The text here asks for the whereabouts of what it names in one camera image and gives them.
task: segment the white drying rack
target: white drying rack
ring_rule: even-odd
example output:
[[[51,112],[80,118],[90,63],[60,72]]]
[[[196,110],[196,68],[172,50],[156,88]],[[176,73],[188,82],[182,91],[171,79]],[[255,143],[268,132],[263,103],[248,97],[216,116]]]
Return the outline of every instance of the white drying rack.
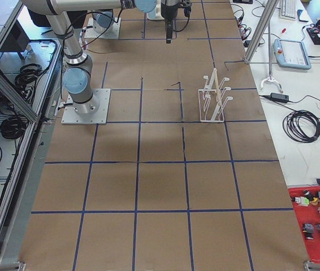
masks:
[[[233,100],[233,97],[226,97],[224,95],[226,91],[231,90],[230,87],[224,87],[224,83],[229,81],[230,79],[224,77],[222,82],[218,82],[218,71],[216,68],[213,69],[213,73],[211,74],[210,82],[209,77],[204,75],[203,78],[206,80],[205,86],[203,89],[198,90],[198,98],[199,98],[199,113],[200,113],[200,121],[202,123],[223,123],[224,119],[224,108],[229,100]],[[209,108],[214,107],[214,110],[210,110],[211,118],[208,119]]]

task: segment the white keyboard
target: white keyboard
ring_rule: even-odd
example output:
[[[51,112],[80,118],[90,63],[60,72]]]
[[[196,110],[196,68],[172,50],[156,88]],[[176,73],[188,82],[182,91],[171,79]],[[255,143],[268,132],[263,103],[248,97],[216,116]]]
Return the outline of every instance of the white keyboard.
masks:
[[[279,17],[281,19],[296,20],[296,0],[280,0]]]

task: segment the grid of tape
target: grid of tape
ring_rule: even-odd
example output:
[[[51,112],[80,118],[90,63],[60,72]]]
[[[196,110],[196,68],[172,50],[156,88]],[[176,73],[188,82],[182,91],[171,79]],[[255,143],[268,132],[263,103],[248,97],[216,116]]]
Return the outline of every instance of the grid of tape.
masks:
[[[21,259],[29,270],[302,270],[250,68],[224,66],[244,54],[229,2],[194,2],[172,47],[161,22],[127,16],[120,41],[90,47],[107,53],[93,53],[92,84],[113,89],[109,122],[58,119]],[[213,67],[235,98],[224,124],[198,121]]]

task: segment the desk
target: desk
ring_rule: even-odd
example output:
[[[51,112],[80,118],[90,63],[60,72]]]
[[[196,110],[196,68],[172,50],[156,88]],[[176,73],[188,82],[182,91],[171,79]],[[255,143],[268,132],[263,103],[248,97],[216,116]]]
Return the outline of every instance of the desk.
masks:
[[[252,10],[257,7],[260,6],[261,4],[259,4],[258,2],[254,2],[252,5],[248,5],[248,4],[240,4],[239,6],[241,6],[244,9],[244,20],[243,23],[246,24],[248,27],[251,27],[252,29],[252,33],[250,34],[250,36],[248,37],[249,40],[252,39],[254,31],[256,30],[259,18],[255,17],[252,14]],[[239,10],[239,8],[237,6],[232,5],[232,8],[234,11]],[[305,8],[303,7],[302,3],[300,1],[297,2],[297,9],[302,9],[305,10]],[[264,8],[258,8],[254,11],[254,14],[256,15],[261,15],[262,11],[264,10]],[[293,21],[293,20],[285,20],[285,19],[280,19],[279,18],[279,10],[276,9],[273,13],[273,16],[271,18],[271,32],[272,34],[275,34],[277,36],[279,36],[282,39],[285,40],[296,40],[296,41],[300,41],[304,38],[303,43],[305,44],[306,50],[308,55],[313,55],[313,56],[319,56],[320,55],[320,45],[314,45],[312,40],[310,39],[306,28],[303,30],[304,35],[302,34],[302,27],[305,25],[309,25],[312,23],[311,19],[308,17],[309,21],[307,23],[303,23],[300,21]],[[263,36],[264,40],[265,40],[265,44],[261,45],[258,49],[257,52],[254,54],[253,58],[252,58],[252,63],[268,63],[268,39],[267,39],[267,35]],[[271,36],[271,40],[272,42],[274,41],[274,39],[276,39],[275,36]],[[320,59],[311,59],[310,60],[311,63],[320,63]],[[272,62],[276,63],[275,60],[275,56],[273,55],[272,57]]]
[[[245,12],[243,23],[253,30],[259,20],[251,13],[252,9],[260,5],[255,3],[241,5]],[[234,11],[239,9],[236,6],[232,6],[232,8]],[[300,1],[297,3],[297,8],[304,10]],[[260,15],[261,10],[262,8],[259,8],[254,13]],[[280,38],[301,40],[303,38],[301,28],[309,23],[311,21],[302,23],[280,19],[279,11],[276,10],[271,18],[271,32]],[[283,28],[287,29],[284,34],[281,33]],[[320,45],[313,45],[306,31],[305,35],[303,42],[308,55],[320,55]],[[261,81],[268,76],[268,44],[266,36],[264,38],[266,43],[258,48],[250,65],[259,95],[278,92],[275,85],[265,84],[264,89],[260,89]],[[276,63],[274,54],[272,62]],[[281,68],[277,64],[273,64],[273,76],[282,84],[284,94],[289,95],[290,100],[297,101],[306,95],[313,95],[320,99],[320,59],[312,59],[311,63],[312,68],[309,71]],[[316,184],[315,178],[320,177],[320,138],[310,144],[292,141],[282,128],[283,119],[290,111],[268,100],[261,99],[261,101],[287,185]],[[296,110],[309,110],[320,117],[320,103],[314,99],[307,98],[299,104],[289,106]]]

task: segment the metal base plate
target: metal base plate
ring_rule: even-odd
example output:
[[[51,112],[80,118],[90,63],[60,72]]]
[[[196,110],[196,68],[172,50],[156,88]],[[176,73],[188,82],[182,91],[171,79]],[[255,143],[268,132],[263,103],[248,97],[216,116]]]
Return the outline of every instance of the metal base plate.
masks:
[[[93,26],[93,18],[88,20],[88,27]],[[104,34],[98,37],[100,33],[97,33],[93,28],[89,28],[86,30],[85,38],[103,38],[104,40],[118,40],[120,35],[120,26],[121,26],[121,18],[119,18],[118,23],[114,23],[111,27],[111,30],[106,31]]]
[[[64,109],[62,124],[106,124],[111,89],[93,89],[93,94],[100,101],[100,107],[95,113],[78,114],[72,106],[67,106]],[[72,103],[70,96],[67,103]]]

